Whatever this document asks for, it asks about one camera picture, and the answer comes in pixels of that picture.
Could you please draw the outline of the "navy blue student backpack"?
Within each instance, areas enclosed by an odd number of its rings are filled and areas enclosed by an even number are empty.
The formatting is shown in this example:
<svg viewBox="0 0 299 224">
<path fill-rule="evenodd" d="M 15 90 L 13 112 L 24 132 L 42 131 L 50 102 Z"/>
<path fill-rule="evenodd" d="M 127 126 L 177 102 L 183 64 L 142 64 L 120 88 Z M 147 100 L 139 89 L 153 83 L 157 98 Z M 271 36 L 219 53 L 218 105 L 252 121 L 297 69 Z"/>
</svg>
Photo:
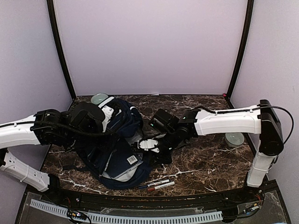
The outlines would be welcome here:
<svg viewBox="0 0 299 224">
<path fill-rule="evenodd" d="M 108 189 L 123 190 L 140 185 L 150 175 L 150 156 L 132 148 L 142 136 L 143 119 L 126 100 L 108 97 L 99 104 L 80 102 L 66 112 L 67 124 L 77 131 L 63 147 L 75 151 L 84 170 Z"/>
</svg>

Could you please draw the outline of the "blue capped white marker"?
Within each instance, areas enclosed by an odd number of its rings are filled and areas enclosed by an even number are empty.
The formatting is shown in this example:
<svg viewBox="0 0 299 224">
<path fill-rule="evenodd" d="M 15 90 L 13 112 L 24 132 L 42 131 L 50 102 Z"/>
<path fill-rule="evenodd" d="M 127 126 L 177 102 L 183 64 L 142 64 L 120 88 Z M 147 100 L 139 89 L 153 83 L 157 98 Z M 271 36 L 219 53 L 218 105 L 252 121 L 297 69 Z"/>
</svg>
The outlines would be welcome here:
<svg viewBox="0 0 299 224">
<path fill-rule="evenodd" d="M 157 186 L 157 185 L 161 185 L 161 184 L 168 183 L 168 182 L 170 182 L 169 179 L 158 181 L 158 182 L 152 182 L 152 183 L 149 183 L 149 184 L 146 184 L 146 185 L 139 186 L 138 189 L 146 189 L 146 188 L 151 187 L 151 186 Z"/>
</svg>

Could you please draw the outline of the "red capped white marker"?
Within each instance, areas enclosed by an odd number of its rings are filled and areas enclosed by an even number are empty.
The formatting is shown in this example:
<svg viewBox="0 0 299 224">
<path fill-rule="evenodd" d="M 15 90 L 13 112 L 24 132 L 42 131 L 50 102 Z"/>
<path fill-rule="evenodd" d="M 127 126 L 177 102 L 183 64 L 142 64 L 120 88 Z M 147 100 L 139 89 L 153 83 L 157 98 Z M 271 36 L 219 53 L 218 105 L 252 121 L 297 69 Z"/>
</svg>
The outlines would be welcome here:
<svg viewBox="0 0 299 224">
<path fill-rule="evenodd" d="M 161 184 L 161 185 L 158 185 L 158 186 L 154 186 L 152 188 L 148 188 L 147 191 L 148 192 L 155 191 L 155 190 L 158 190 L 158 189 L 162 189 L 162 188 L 166 188 L 166 187 L 172 186 L 174 184 L 175 184 L 175 182 L 164 183 L 164 184 Z"/>
</svg>

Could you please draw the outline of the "navy blue notebook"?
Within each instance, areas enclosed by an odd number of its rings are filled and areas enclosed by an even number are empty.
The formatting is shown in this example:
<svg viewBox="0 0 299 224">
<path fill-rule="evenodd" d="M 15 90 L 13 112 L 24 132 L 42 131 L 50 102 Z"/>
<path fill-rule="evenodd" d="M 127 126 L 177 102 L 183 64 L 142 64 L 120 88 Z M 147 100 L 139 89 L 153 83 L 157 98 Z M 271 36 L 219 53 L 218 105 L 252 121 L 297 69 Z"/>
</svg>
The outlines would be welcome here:
<svg viewBox="0 0 299 224">
<path fill-rule="evenodd" d="M 142 163 L 143 161 L 133 152 L 128 142 L 121 138 L 116 142 L 102 176 L 108 179 L 126 182 L 133 177 L 138 166 Z"/>
</svg>

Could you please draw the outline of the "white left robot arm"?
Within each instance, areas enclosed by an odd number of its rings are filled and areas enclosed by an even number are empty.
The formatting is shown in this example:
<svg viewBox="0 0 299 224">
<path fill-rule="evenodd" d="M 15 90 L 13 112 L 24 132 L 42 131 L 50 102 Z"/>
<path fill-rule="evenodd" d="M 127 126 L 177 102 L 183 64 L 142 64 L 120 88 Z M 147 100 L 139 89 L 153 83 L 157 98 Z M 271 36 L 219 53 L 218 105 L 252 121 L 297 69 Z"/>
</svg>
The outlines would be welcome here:
<svg viewBox="0 0 299 224">
<path fill-rule="evenodd" d="M 113 133 L 108 128 L 113 110 L 80 109 L 78 112 L 39 111 L 24 119 L 0 126 L 0 169 L 40 192 L 47 192 L 55 203 L 63 203 L 66 193 L 61 190 L 56 175 L 41 172 L 17 159 L 8 149 L 22 145 L 56 145 L 74 151 L 90 143 L 98 143 Z"/>
</svg>

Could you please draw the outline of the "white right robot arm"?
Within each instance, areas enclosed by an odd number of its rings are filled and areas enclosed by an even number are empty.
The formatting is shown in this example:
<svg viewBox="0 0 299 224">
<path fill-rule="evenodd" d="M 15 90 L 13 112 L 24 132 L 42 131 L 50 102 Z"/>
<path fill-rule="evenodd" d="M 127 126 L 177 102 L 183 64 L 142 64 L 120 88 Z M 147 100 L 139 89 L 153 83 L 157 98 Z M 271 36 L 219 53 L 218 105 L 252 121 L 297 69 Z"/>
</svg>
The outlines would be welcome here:
<svg viewBox="0 0 299 224">
<path fill-rule="evenodd" d="M 238 198 L 249 202 L 256 196 L 256 188 L 271 168 L 275 158 L 283 151 L 285 143 L 281 122 L 275 110 L 291 113 L 282 107 L 273 106 L 266 99 L 257 105 L 244 108 L 210 110 L 198 106 L 185 110 L 176 117 L 159 109 L 149 125 L 159 132 L 158 136 L 138 140 L 132 147 L 139 151 L 153 152 L 158 163 L 171 163 L 171 153 L 179 144 L 190 138 L 216 133 L 251 133 L 259 135 L 259 148 L 247 174 L 246 186 L 239 191 Z"/>
</svg>

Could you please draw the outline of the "green bowl back left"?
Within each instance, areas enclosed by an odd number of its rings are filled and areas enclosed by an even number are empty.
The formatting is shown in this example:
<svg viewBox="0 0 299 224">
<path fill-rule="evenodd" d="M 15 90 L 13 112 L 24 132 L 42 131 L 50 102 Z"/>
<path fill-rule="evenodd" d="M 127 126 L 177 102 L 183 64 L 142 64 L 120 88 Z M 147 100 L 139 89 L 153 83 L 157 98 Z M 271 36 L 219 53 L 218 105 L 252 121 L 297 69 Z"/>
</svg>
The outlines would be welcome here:
<svg viewBox="0 0 299 224">
<path fill-rule="evenodd" d="M 109 96 L 105 93 L 97 93 L 97 94 L 92 96 L 91 103 L 93 103 L 95 105 L 99 105 L 101 102 L 106 100 L 108 97 Z"/>
</svg>

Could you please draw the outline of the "green bowl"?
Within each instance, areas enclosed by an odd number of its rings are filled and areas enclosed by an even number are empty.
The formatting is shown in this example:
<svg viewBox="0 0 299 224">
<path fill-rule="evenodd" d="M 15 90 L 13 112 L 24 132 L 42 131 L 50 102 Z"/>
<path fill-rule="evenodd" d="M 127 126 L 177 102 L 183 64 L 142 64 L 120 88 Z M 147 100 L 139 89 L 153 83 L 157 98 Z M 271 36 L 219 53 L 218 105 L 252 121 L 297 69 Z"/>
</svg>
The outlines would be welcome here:
<svg viewBox="0 0 299 224">
<path fill-rule="evenodd" d="M 225 141 L 230 147 L 241 146 L 245 138 L 242 133 L 225 133 Z"/>
<path fill-rule="evenodd" d="M 97 94 L 92 96 L 91 103 L 93 103 L 95 105 L 99 105 L 101 102 L 106 100 L 108 97 L 109 96 L 105 93 L 97 93 Z"/>
</svg>

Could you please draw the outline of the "green bowl right side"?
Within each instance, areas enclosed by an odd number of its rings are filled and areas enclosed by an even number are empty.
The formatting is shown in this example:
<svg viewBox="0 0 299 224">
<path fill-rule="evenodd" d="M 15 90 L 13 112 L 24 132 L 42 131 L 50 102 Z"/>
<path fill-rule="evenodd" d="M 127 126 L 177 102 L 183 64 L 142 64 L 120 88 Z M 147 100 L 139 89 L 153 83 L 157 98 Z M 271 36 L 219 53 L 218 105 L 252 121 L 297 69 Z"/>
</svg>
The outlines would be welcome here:
<svg viewBox="0 0 299 224">
<path fill-rule="evenodd" d="M 241 146 L 245 138 L 242 133 L 225 133 L 225 141 L 230 147 Z"/>
</svg>

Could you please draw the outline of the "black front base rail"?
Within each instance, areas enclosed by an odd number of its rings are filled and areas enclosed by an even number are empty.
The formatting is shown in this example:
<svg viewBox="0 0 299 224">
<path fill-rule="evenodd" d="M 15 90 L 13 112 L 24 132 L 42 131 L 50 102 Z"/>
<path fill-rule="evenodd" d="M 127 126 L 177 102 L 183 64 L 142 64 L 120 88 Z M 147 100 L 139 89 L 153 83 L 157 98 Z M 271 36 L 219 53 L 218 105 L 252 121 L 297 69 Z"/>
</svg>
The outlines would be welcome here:
<svg viewBox="0 0 299 224">
<path fill-rule="evenodd" d="M 228 210 L 234 209 L 244 203 L 262 201 L 266 203 L 266 194 L 279 193 L 278 184 L 275 180 L 265 181 L 256 189 L 246 187 L 190 196 L 112 196 L 85 193 L 66 189 L 57 189 L 49 193 L 39 193 L 32 187 L 27 187 L 23 196 L 26 201 L 30 197 L 44 200 L 54 205 L 71 207 L 75 210 L 100 210 L 102 208 L 118 209 L 176 209 L 202 207 L 205 210 Z"/>
</svg>

